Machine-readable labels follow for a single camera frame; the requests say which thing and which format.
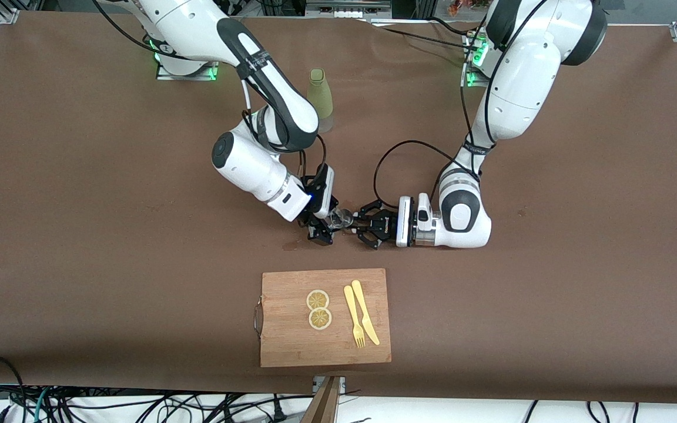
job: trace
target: yellow fork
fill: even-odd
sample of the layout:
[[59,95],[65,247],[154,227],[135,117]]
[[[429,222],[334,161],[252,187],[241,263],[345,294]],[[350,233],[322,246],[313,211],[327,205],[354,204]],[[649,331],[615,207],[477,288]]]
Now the yellow fork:
[[349,305],[351,319],[354,321],[354,328],[351,330],[354,334],[354,342],[357,343],[357,348],[363,348],[365,346],[365,331],[362,330],[360,321],[357,319],[357,303],[354,302],[354,291],[352,291],[351,286],[344,287],[344,297],[346,297],[346,303]]

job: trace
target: wooden cutting board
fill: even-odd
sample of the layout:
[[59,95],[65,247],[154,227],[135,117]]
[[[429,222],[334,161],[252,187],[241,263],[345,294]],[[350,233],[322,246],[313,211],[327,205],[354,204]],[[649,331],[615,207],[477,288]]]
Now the wooden cutting board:
[[[357,348],[344,286],[362,283],[367,311],[380,345],[365,334],[365,348]],[[307,295],[321,289],[328,294],[330,326],[315,330],[309,324]],[[261,367],[327,366],[335,364],[387,363],[390,361],[388,297],[384,268],[349,270],[279,271],[263,273],[263,330],[260,337]],[[362,324],[357,302],[357,318]]]

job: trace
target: yellow knife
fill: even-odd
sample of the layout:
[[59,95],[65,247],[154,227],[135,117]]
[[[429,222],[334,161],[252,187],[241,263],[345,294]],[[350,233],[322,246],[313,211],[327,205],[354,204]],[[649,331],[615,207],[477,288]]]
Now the yellow knife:
[[373,322],[370,321],[370,315],[367,312],[365,294],[362,292],[362,284],[360,284],[360,281],[354,280],[351,282],[351,287],[354,289],[354,295],[357,297],[357,301],[360,302],[360,308],[362,308],[362,326],[365,327],[365,332],[367,332],[368,337],[370,337],[373,343],[380,345],[381,341],[378,339],[378,335],[376,335],[376,329],[373,327]]

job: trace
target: cutting board handle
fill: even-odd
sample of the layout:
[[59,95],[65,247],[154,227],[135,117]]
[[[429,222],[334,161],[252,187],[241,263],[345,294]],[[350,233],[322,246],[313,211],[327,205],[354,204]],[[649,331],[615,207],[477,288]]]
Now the cutting board handle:
[[[255,322],[253,326],[255,327],[255,333],[257,334],[257,339],[260,339],[260,335],[263,333],[263,296],[257,299],[257,304],[255,304]],[[257,328],[257,322],[260,320],[260,329]]]

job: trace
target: metal handle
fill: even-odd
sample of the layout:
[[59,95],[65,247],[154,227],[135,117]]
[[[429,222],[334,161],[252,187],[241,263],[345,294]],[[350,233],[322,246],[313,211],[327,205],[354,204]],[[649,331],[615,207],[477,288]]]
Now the metal handle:
[[255,304],[255,317],[254,317],[254,324],[253,326],[255,327],[255,333],[257,334],[257,339],[260,339],[260,335],[263,334],[263,325],[260,325],[260,330],[257,329],[257,311],[258,310],[263,310],[263,296],[261,295],[260,298],[257,299],[257,304]]

